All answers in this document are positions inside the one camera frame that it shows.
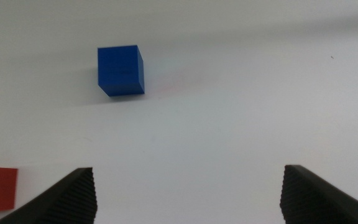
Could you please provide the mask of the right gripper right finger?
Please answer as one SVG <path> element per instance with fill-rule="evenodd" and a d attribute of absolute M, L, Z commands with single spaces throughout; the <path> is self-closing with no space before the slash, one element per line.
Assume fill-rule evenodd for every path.
<path fill-rule="evenodd" d="M 286 165 L 280 208 L 286 224 L 358 224 L 358 200 L 301 165 Z"/>

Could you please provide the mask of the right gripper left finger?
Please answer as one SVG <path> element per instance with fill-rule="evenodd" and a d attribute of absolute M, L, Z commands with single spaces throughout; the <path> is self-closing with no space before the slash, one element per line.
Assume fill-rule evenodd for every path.
<path fill-rule="evenodd" d="M 0 224 L 93 224 L 97 210 L 93 169 L 77 168 Z"/>

